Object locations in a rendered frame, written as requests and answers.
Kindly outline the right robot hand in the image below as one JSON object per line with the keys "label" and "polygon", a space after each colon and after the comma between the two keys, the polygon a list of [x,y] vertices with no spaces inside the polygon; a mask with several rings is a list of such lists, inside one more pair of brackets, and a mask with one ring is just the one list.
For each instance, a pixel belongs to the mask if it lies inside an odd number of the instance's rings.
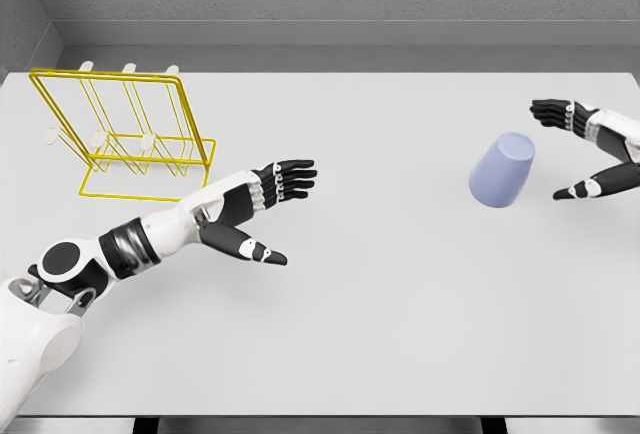
{"label": "right robot hand", "polygon": [[542,126],[569,131],[620,161],[556,191],[554,200],[601,198],[640,188],[640,121],[575,100],[533,100],[530,112]]}

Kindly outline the lavender plastic cup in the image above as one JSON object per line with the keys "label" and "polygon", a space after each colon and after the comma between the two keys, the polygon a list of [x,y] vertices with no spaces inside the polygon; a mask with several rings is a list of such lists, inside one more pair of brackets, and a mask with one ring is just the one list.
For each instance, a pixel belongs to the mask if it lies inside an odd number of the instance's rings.
{"label": "lavender plastic cup", "polygon": [[472,196],[485,206],[506,208],[526,183],[535,145],[524,134],[501,134],[479,160],[469,178]]}

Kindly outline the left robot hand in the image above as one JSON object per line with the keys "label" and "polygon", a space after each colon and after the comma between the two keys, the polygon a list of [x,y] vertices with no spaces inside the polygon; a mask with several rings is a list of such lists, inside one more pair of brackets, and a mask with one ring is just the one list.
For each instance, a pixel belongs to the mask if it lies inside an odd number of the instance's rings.
{"label": "left robot hand", "polygon": [[286,265],[287,258],[238,226],[279,203],[305,199],[317,171],[312,160],[272,162],[227,176],[179,202],[195,223],[196,240],[231,257]]}

